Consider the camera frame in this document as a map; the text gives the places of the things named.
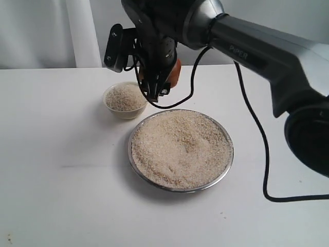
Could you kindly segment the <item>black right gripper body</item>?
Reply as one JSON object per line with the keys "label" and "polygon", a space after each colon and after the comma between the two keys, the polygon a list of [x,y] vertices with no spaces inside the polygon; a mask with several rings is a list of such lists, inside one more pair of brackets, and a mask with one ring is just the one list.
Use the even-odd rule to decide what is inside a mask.
{"label": "black right gripper body", "polygon": [[122,1],[137,29],[144,77],[169,77],[177,63],[177,43],[195,49],[195,1]]}

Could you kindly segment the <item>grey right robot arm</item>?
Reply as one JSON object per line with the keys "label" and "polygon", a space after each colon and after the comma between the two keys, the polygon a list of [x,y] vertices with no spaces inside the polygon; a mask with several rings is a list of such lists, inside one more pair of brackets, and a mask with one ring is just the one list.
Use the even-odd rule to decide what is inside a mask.
{"label": "grey right robot arm", "polygon": [[328,46],[232,17],[220,1],[122,1],[135,24],[144,55],[142,89],[156,102],[176,51],[168,38],[190,49],[221,51],[266,79],[273,115],[288,113],[284,134],[293,154],[308,168],[328,175]]}

